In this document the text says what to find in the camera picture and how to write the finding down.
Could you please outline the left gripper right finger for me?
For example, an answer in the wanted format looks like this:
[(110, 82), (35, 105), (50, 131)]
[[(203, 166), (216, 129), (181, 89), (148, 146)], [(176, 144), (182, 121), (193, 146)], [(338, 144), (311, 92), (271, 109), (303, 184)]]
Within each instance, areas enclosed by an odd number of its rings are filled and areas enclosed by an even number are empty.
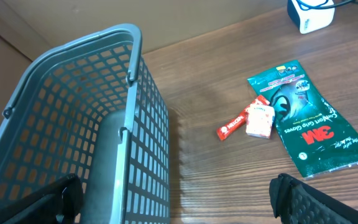
[(275, 218), (285, 224), (358, 224), (358, 211), (281, 173), (269, 185)]

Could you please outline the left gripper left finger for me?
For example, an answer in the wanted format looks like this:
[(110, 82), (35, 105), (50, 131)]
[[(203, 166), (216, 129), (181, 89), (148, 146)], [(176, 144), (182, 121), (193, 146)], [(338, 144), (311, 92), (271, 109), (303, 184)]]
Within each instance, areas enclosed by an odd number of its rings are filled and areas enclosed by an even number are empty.
[(83, 204), (81, 180), (68, 174), (0, 210), (0, 223), (74, 223)]

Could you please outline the green 3M gloves packet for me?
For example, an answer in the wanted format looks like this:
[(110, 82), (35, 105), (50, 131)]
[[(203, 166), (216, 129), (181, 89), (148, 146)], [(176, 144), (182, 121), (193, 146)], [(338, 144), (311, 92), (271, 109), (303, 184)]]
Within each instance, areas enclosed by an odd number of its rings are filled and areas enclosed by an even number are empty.
[(275, 110), (275, 127), (302, 178), (358, 165), (358, 132), (293, 60), (247, 80)]

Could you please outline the red packet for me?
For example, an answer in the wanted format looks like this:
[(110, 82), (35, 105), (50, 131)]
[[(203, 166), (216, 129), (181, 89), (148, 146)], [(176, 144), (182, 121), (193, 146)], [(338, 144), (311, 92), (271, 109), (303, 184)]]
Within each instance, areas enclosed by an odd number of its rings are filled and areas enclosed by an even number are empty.
[(274, 119), (275, 110), (273, 107), (267, 105), (251, 105), (248, 109), (246, 134), (269, 139)]

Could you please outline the red stick sachet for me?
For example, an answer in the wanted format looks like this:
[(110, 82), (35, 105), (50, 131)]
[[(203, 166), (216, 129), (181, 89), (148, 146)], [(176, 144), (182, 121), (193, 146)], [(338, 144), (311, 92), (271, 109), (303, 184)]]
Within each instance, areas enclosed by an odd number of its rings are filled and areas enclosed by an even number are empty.
[(251, 104), (246, 106), (239, 115), (232, 119), (230, 122), (221, 126), (216, 130), (218, 138), (223, 141), (229, 137), (235, 130), (239, 129), (242, 125), (246, 124), (250, 107), (253, 105), (266, 105), (270, 104), (269, 100), (267, 100), (264, 96), (259, 95)]

